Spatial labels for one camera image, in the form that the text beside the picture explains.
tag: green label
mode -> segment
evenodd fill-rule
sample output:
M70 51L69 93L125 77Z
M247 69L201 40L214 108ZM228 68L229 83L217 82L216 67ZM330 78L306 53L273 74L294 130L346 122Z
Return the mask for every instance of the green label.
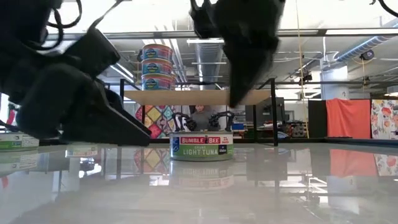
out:
M1 149L9 149L12 147L21 147L22 141L0 141Z
M179 145L173 151L174 156L211 157L233 154L234 146L230 145Z

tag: can label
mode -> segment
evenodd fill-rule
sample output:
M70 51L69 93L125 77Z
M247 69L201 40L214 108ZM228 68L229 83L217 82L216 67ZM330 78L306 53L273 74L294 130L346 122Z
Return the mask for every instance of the can label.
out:
M142 63L142 74L163 74L170 75L172 73L172 67L166 61L151 60Z
M172 61L173 51L171 49L149 48L143 50L143 59L161 58Z
M148 78L142 81L142 89L144 90L170 90L170 80L162 78Z
M172 156L211 157L233 154L233 137L220 135L174 136L171 141Z
M37 147L39 140L21 133L0 134L0 149L10 149L19 147Z

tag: stack of tuna cans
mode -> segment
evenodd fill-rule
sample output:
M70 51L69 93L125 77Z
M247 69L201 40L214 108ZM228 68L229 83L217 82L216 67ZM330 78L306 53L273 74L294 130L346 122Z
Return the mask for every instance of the stack of tuna cans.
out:
M162 44L148 44L142 49L142 90L171 90L173 50Z

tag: metal frame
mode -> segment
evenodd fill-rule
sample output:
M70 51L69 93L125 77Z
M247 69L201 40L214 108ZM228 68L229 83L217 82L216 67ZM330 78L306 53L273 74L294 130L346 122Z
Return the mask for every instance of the metal frame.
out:
M276 94L275 94L275 78L270 78L264 83L260 83L260 87L257 88L258 90L261 90L264 88L265 85L268 83L271 83L271 101L272 101L272 114L276 114ZM128 84L135 88L136 90L141 91L140 88L138 88L135 84L131 83L130 81L122 78L120 79L119 87L120 87L120 97L122 98L122 101L124 102L124 86L125 84ZM215 85L219 84L218 82L187 82L187 83L176 83L176 85ZM141 123L145 124L145 105L142 106L142 116L141 116ZM253 133L254 137L251 139L234 139L235 143L270 143L270 139L259 139L258 134L257 134L257 111L256 111L256 105L252 105L252 112L253 112ZM272 142L274 143L274 146L278 146L278 131L277 131L277 117L273 116L272 117L272 127L273 127L273 132L274 132L274 137L272 139ZM151 139L151 143L169 143L169 139Z
M382 84L398 84L398 82L367 82L367 83L382 83ZM136 90L141 90L140 88L138 88L135 84L129 82L128 80L125 79L120 79L120 96L122 98L122 100L124 99L124 86L125 84L128 84L130 86L132 86L134 89ZM221 84L221 82L187 82L187 83L176 83L176 85L214 85L214 84ZM291 85L291 84L301 84L300 82L276 82L275 78L270 78L268 80L266 80L264 83L258 83L257 85L260 85L257 90L263 90L265 89L266 85L270 85L271 86L271 106L272 106L272 130L273 130L273 138L259 138L258 137L258 132L257 132L257 111L256 111L256 105L252 105L252 115L253 115L253 133L254 133L254 137L253 138L247 138L247 139L234 139L235 143L273 143L274 146L278 146L279 142L330 142L330 143L345 143L347 144L347 142L356 142L357 139L328 139L328 138L303 138L303 139L278 139L278 129L277 129L277 104L276 104L276 85ZM347 84L363 84L363 82L347 82L347 81L342 81L342 82L309 82L309 83L305 83L306 85L347 85ZM141 105L142 106L142 111L145 111L145 105ZM141 122L144 124L145 123L145 113L142 113L142 117L141 117ZM150 140L151 143L169 143L169 139L151 139Z
M366 29L367 32L361 33L361 30ZM377 35L387 35L383 30L390 29L391 34L388 35L398 35L398 30L394 28L344 28L344 29L280 29L277 31L279 37L297 37L299 34L301 37L374 37ZM328 31L333 30L358 30L357 34L345 34L344 32L340 34L328 34ZM85 33L74 33L65 34L63 40L78 40ZM126 40L126 39L176 39L176 38L186 38L186 39L197 39L198 36L195 34L194 30L185 31L152 31L152 32L122 32L122 33L104 33L105 37L109 40ZM57 40L57 34L49 34L47 40Z

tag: bumble bee logo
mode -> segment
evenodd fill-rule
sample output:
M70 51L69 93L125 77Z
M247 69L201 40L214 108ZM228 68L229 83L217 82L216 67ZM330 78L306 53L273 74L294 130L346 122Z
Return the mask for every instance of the bumble bee logo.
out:
M156 72L158 71L159 67L155 64L155 63L150 63L149 65L147 65L147 70L148 72Z
M150 78L150 79L148 79L148 80L145 82L145 86L146 86L147 88L153 88L153 87L156 86L156 81L155 81L153 78Z
M147 57L153 58L156 56L156 51L154 49L148 49L145 54L147 55Z

